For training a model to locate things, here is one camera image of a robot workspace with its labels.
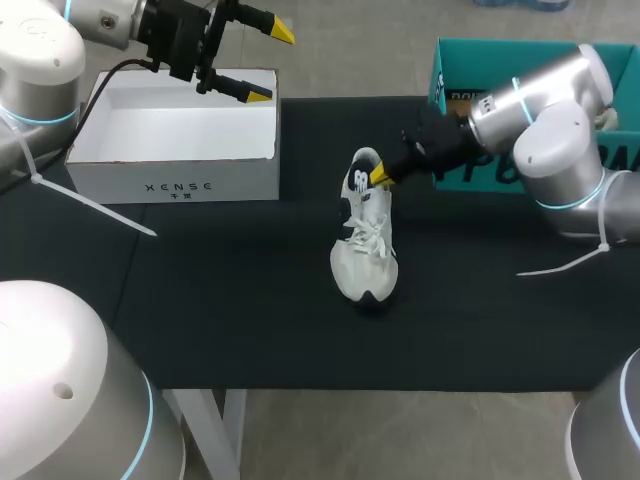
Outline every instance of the sneaker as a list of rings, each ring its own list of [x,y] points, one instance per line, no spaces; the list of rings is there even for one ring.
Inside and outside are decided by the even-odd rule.
[[[389,298],[398,281],[398,262],[392,246],[391,191],[373,187],[369,174],[381,163],[371,148],[353,157],[342,184],[342,228],[331,250],[331,270],[342,294],[362,306]]]

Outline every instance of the gray floor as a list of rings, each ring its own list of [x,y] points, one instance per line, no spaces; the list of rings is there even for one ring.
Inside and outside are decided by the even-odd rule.
[[[438,36],[640,39],[637,0],[575,0],[551,15],[478,8],[471,0],[249,3],[278,13],[297,44],[236,25],[223,39],[217,65],[278,68],[287,97],[426,94]],[[101,69],[145,50],[88,45],[88,51],[85,96]],[[243,477],[566,480],[562,437],[573,408],[568,393],[253,391]]]
[[[206,0],[194,0],[206,4]],[[232,26],[223,38],[220,67],[280,69],[288,97],[416,95],[429,88],[438,36],[532,38],[635,43],[636,0],[574,0],[558,14],[511,7],[475,7],[472,0],[251,0],[293,27],[288,46]],[[89,46],[88,95],[100,68],[144,54]]]

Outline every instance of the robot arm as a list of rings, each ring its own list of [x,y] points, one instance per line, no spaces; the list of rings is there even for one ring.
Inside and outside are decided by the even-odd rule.
[[[606,194],[605,226],[613,241],[640,240],[640,174],[605,189],[596,116],[613,101],[602,60],[589,45],[476,98],[467,118],[421,114],[421,131],[407,138],[409,154],[371,174],[372,184],[398,183],[416,170],[442,175],[478,156],[513,148],[527,192],[563,235],[598,237],[598,207]]]
[[[214,15],[186,0],[3,0],[0,18],[0,108],[22,124],[36,158],[62,148],[77,125],[83,38],[122,50],[131,41],[146,44],[151,70],[166,64],[175,78],[191,82],[196,75],[199,93],[215,89],[241,102],[268,100],[272,93],[216,73],[213,60],[226,23],[237,20],[295,43],[278,17],[238,0],[219,0]],[[0,123],[0,177],[22,157]]]

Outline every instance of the teal box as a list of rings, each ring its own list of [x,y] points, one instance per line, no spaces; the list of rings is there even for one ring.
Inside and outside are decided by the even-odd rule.
[[[575,48],[570,42],[440,38],[436,46],[429,101],[444,113],[447,101],[473,98],[522,76]],[[594,44],[615,90],[620,127],[598,132],[603,164],[612,170],[640,168],[640,52],[634,45]],[[449,172],[436,183],[443,190],[524,192],[511,153],[484,156]]]

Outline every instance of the table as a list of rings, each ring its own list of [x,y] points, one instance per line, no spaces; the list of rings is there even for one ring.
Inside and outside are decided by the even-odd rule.
[[[640,343],[640,250],[516,278],[593,248],[558,237],[524,195],[408,180],[394,193],[395,302],[369,316],[338,293],[329,251],[351,156],[403,154],[423,101],[283,100],[281,201],[116,207],[158,238],[26,187],[0,202],[0,280],[49,281],[93,305],[174,389],[217,480],[239,478],[246,388],[592,389]],[[229,389],[224,415],[210,388]]]

